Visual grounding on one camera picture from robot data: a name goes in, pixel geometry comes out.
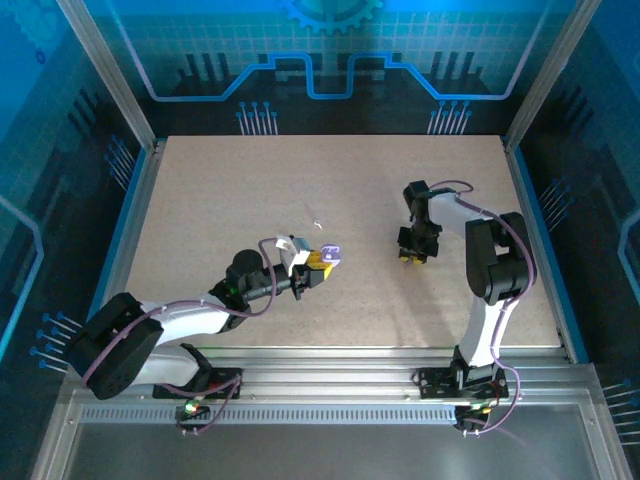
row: gear logo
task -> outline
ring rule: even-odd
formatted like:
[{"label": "gear logo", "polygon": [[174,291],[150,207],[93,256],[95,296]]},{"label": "gear logo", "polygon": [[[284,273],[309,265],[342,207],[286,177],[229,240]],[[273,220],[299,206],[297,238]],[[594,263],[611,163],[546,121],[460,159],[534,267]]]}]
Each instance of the gear logo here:
[{"label": "gear logo", "polygon": [[8,14],[36,48],[53,41],[58,31],[54,0],[0,0],[0,16]]},{"label": "gear logo", "polygon": [[290,20],[298,20],[300,26],[311,27],[313,33],[325,31],[347,33],[349,28],[359,28],[362,20],[373,18],[373,11],[382,7],[380,0],[281,0]]}]

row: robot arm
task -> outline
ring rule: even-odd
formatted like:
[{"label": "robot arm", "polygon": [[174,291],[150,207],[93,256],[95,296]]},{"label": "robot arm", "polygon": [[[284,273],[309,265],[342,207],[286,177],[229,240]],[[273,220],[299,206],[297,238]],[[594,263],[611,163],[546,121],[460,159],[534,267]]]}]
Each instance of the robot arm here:
[{"label": "robot arm", "polygon": [[[281,262],[273,266],[275,295],[290,289],[300,300],[307,288],[322,283],[340,262],[340,249],[335,245],[313,251],[303,238],[279,236],[276,247]],[[211,385],[211,365],[195,348],[179,342],[237,328],[247,316],[256,315],[251,314],[249,302],[271,296],[272,288],[269,268],[264,268],[260,253],[243,250],[227,268],[225,279],[207,294],[173,302],[171,308],[139,302],[129,293],[114,296],[69,341],[64,354],[101,400],[140,384],[206,390]],[[157,313],[140,321],[149,312]],[[127,328],[131,330],[113,346],[116,336]],[[100,361],[107,349],[110,351]]]},{"label": "robot arm", "polygon": [[[403,196],[411,212],[412,226],[400,229],[399,256],[420,264],[426,263],[428,257],[436,257],[438,237],[444,228],[464,238],[467,281],[473,301],[469,324],[455,349],[451,370],[458,393],[473,387],[475,395],[478,385],[495,382],[504,374],[494,365],[492,339],[501,311],[505,310],[500,331],[495,332],[496,343],[500,343],[508,317],[517,304],[509,300],[526,287],[528,269],[524,253],[504,227],[458,202],[457,195],[449,188],[430,189],[424,181],[412,182],[405,188]],[[530,251],[522,215],[508,213],[500,218]],[[506,252],[498,254],[497,247]]]}]

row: enclosure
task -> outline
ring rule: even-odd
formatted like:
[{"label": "enclosure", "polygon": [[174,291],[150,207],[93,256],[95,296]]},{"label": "enclosure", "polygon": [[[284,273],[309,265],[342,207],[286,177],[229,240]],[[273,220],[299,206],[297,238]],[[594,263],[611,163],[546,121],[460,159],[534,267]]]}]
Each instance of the enclosure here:
[{"label": "enclosure", "polygon": [[[631,0],[1,1],[5,478],[635,476],[639,19]],[[450,231],[399,260],[403,189],[452,179],[522,213],[537,266],[501,350],[524,396],[480,439],[411,381],[448,365],[472,294]],[[64,325],[113,295],[195,298],[290,234],[342,262],[189,337],[245,372],[210,439],[61,361]]]}]

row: blue edge trim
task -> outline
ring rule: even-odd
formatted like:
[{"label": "blue edge trim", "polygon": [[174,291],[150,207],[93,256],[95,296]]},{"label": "blue edge trim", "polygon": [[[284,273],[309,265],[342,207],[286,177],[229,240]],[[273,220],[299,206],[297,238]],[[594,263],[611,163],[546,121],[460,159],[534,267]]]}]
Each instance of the blue edge trim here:
[{"label": "blue edge trim", "polygon": [[576,354],[576,361],[578,363],[589,363],[589,356],[587,355],[587,350],[584,347],[582,334],[580,333],[580,328],[578,327],[578,321],[576,320],[573,307],[571,306],[569,292],[567,291],[567,286],[565,285],[564,279],[562,278],[560,266],[558,265],[558,260],[551,243],[551,237],[549,236],[549,231],[547,230],[547,226],[544,223],[544,217],[542,216],[540,205],[536,200],[537,196],[535,190],[533,189],[533,182],[531,181],[531,177],[529,176],[529,170],[527,169],[527,165],[524,161],[524,156],[522,155],[520,147],[516,148],[514,156],[516,158],[520,174],[522,175],[522,183],[524,184],[524,188],[526,189],[527,195],[531,201],[531,210],[533,211],[533,217],[536,222],[536,226],[538,227],[538,231],[540,232],[540,238],[542,239],[542,248],[544,250],[543,253],[544,255],[546,255],[551,267],[551,276],[553,277],[553,280],[555,282],[558,298],[560,299],[560,305],[562,307],[562,311],[564,312],[567,329],[569,330],[569,336],[571,337],[571,344],[573,345],[573,349]]},{"label": "blue edge trim", "polygon": [[[104,266],[102,267],[102,273],[100,274],[100,280],[98,281],[98,286],[96,287],[96,293],[93,297],[93,302],[91,303],[91,309],[89,310],[88,318],[93,317],[93,315],[95,315],[96,312],[100,310],[100,307],[102,306],[101,305],[102,298],[104,296],[105,289],[107,287],[107,281],[109,280],[109,276],[111,275],[111,269],[113,268],[113,262],[115,260],[116,252],[118,251],[118,246],[120,245],[120,241],[122,239],[122,234],[124,232],[124,225],[127,221],[127,218],[129,217],[131,205],[133,203],[133,197],[135,194],[135,190],[138,186],[138,182],[140,180],[140,175],[142,172],[146,154],[147,152],[144,149],[142,149],[140,151],[140,154],[138,155],[136,168],[131,178],[129,190],[127,191],[127,194],[124,198],[124,202],[122,203],[122,210],[120,211],[120,216],[118,217],[118,223],[116,224],[116,228],[113,232],[111,245],[109,246],[109,251],[107,252],[107,258],[105,259]],[[515,158],[518,164],[517,165],[518,169],[520,170],[520,173],[522,175],[522,182],[524,184],[524,188],[527,191],[528,197],[533,200],[537,197],[533,189],[533,183],[531,182],[529,171],[524,161],[524,156],[522,155],[522,151],[520,150],[519,147],[515,151]],[[582,340],[582,334],[580,333],[580,328],[578,327],[578,322],[576,320],[573,307],[571,306],[569,293],[567,292],[567,287],[564,283],[564,279],[562,278],[562,274],[560,273],[558,260],[556,259],[556,255],[553,250],[553,245],[551,244],[551,237],[549,236],[549,232],[547,231],[547,227],[542,217],[542,211],[540,210],[540,206],[538,205],[537,201],[535,202],[532,201],[531,210],[533,211],[534,220],[538,227],[538,231],[540,232],[544,254],[547,256],[547,260],[549,261],[549,265],[551,267],[551,275],[553,276],[553,280],[555,282],[558,297],[560,299],[560,304],[564,312],[567,328],[569,330],[569,335],[571,336],[571,343],[575,350],[576,361],[578,363],[589,363],[589,357],[587,355],[587,351],[585,349],[584,342]]]},{"label": "blue edge trim", "polygon": [[89,309],[87,322],[102,307],[102,298],[104,297],[104,293],[107,288],[107,282],[109,281],[109,277],[111,276],[113,262],[116,259],[116,253],[118,251],[118,247],[120,246],[120,241],[122,240],[124,225],[125,223],[127,223],[127,218],[129,217],[129,213],[131,211],[133,197],[135,195],[136,188],[138,187],[138,182],[140,181],[140,175],[142,173],[142,168],[144,167],[144,160],[146,156],[147,151],[144,148],[141,148],[140,153],[138,154],[138,159],[136,161],[136,167],[133,170],[133,175],[131,175],[129,188],[124,197],[124,201],[122,202],[122,209],[120,210],[120,215],[118,216],[116,228],[113,231],[113,236],[111,237],[111,244],[109,245],[109,250],[107,251],[107,258],[105,258],[104,265],[102,266],[102,272],[100,273],[100,279],[98,280],[96,292],[93,295],[93,301],[91,302],[91,308]]}]

